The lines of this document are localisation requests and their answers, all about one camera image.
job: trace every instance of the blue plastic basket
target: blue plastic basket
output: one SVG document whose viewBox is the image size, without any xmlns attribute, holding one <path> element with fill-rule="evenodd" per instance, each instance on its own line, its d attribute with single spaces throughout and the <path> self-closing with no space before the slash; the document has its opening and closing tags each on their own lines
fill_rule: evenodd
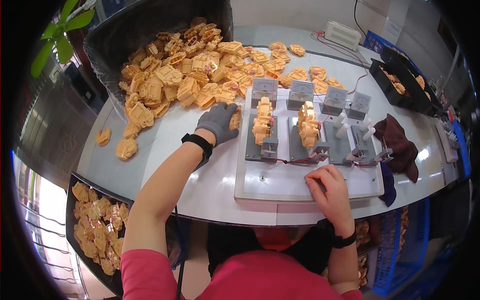
<svg viewBox="0 0 480 300">
<path fill-rule="evenodd" d="M 430 199 L 427 197 L 408 206 L 407 231 L 405 232 L 400 260 L 397 262 L 400 245 L 402 209 L 384 214 L 382 242 L 378 248 L 377 271 L 373 291 L 388 296 L 409 281 L 423 266 L 427 251 L 430 227 Z"/>
<path fill-rule="evenodd" d="M 423 73 L 420 71 L 420 69 L 415 65 L 415 63 L 412 62 L 412 60 L 408 57 L 408 55 L 404 51 L 402 51 L 400 48 L 390 43 L 383 37 L 371 32 L 370 30 L 367 32 L 367 36 L 363 40 L 363 46 L 367 49 L 377 52 L 378 54 L 380 54 L 385 47 L 389 47 L 391 49 L 397 50 L 400 53 L 403 53 L 407 57 L 407 59 L 412 63 L 415 69 L 417 69 L 419 74 L 424 79 L 426 79 L 426 77 L 423 76 Z"/>
</svg>

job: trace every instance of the pink shirt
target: pink shirt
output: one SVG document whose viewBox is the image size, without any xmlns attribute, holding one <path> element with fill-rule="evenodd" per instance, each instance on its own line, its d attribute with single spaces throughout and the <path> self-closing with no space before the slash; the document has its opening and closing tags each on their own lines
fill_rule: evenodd
<svg viewBox="0 0 480 300">
<path fill-rule="evenodd" d="M 153 250 L 137 249 L 121 257 L 124 300 L 175 299 L 177 281 L 168 259 Z M 360 300 L 359 290 L 339 295 L 320 275 L 292 257 L 273 251 L 238 254 L 219 264 L 197 300 L 338 299 Z"/>
</svg>

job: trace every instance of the black wire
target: black wire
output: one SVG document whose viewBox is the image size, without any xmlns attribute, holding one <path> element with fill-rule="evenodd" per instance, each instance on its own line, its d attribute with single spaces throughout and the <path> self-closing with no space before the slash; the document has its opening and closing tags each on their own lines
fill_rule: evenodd
<svg viewBox="0 0 480 300">
<path fill-rule="evenodd" d="M 182 230 L 181 225 L 180 225 L 180 218 L 179 218 L 179 213 L 178 213 L 178 210 L 177 210 L 177 206 L 175 206 L 175 218 L 177 219 L 177 224 L 179 226 L 180 235 L 181 235 L 182 239 L 185 240 L 185 237 L 183 236 L 183 230 Z M 183 280 L 183 267 L 184 266 L 185 266 L 185 253 L 183 254 L 181 264 L 180 264 L 179 280 L 178 280 L 178 283 L 177 283 L 177 295 L 175 297 L 177 300 L 180 300 L 181 283 L 182 283 L 182 280 Z"/>
<path fill-rule="evenodd" d="M 353 18 L 355 19 L 355 23 L 357 23 L 357 26 L 360 28 L 360 30 L 363 32 L 363 34 L 365 35 L 365 37 L 367 37 L 367 34 L 365 33 L 365 31 L 363 31 L 363 29 L 360 27 L 359 23 L 357 22 L 357 16 L 356 16 L 356 13 L 357 13 L 357 3 L 358 3 L 359 0 L 355 0 L 355 8 L 353 9 Z"/>
</svg>

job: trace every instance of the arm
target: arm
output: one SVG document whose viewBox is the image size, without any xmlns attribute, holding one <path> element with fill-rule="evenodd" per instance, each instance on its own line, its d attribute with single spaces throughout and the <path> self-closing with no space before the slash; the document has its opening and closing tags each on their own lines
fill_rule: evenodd
<svg viewBox="0 0 480 300">
<path fill-rule="evenodd" d="M 238 135 L 229 123 L 236 104 L 220 103 L 204 113 L 195 134 L 213 146 Z M 203 158 L 203 149 L 185 142 L 170 155 L 148 179 L 137 195 L 129 214 L 122 253 L 134 249 L 149 249 L 167 256 L 165 222 L 180 198 L 185 184 Z"/>
<path fill-rule="evenodd" d="M 324 194 L 316 179 L 325 186 Z M 355 231 L 352 218 L 348 189 L 343 175 L 334 165 L 327 165 L 305 176 L 310 191 L 323 215 L 332 222 L 335 235 L 344 239 Z M 342 249 L 332 248 L 328 260 L 328 281 L 339 294 L 358 289 L 358 260 L 356 244 L 352 243 Z"/>
</svg>

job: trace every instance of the person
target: person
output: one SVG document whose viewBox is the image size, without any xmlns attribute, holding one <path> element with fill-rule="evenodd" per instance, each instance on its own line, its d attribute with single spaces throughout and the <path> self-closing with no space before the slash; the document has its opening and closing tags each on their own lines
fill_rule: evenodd
<svg viewBox="0 0 480 300">
<path fill-rule="evenodd" d="M 236 109 L 236 104 L 220 103 L 204 113 L 194 135 L 187 134 L 182 139 L 183 144 L 158 167 L 138 193 L 122 249 L 124 300 L 175 299 L 177 282 L 167 258 L 165 223 L 190 174 L 208 160 L 212 147 L 238 135 L 238 130 L 229 129 Z M 324 184 L 325 193 L 317 180 Z M 318 208 L 332 223 L 335 237 L 350 243 L 330 249 L 328 282 L 287 254 L 249 251 L 216 264 L 212 280 L 198 300 L 361 299 L 357 249 L 355 239 L 351 241 L 355 222 L 345 180 L 335 166 L 327 165 L 306 174 L 305 182 Z"/>
</svg>

